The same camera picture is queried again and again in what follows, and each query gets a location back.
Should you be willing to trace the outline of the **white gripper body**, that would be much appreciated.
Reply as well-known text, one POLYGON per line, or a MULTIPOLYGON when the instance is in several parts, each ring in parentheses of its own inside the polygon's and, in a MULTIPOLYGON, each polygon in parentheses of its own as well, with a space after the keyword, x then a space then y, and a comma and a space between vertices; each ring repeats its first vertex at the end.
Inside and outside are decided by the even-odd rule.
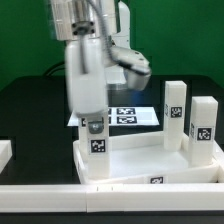
POLYGON ((65 50, 67 96, 77 117, 95 116, 107 109, 107 88, 101 41, 85 38, 71 41, 65 50))

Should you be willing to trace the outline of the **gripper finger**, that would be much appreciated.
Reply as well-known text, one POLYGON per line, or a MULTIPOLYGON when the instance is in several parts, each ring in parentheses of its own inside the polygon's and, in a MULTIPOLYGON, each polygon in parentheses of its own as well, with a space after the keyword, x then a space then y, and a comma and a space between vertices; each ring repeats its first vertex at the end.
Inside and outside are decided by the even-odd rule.
POLYGON ((87 119, 87 126, 91 134, 100 134, 104 130, 104 119, 102 117, 90 117, 87 119))

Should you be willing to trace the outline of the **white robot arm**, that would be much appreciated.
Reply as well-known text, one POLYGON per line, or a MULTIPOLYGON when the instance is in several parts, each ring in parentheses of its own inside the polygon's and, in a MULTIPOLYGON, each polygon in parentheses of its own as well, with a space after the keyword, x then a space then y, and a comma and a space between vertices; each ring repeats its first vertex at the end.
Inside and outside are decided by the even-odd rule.
POLYGON ((88 132, 108 125, 110 85, 124 85, 125 69, 112 55, 117 33, 114 0, 48 0, 55 38, 65 43, 68 105, 88 132))

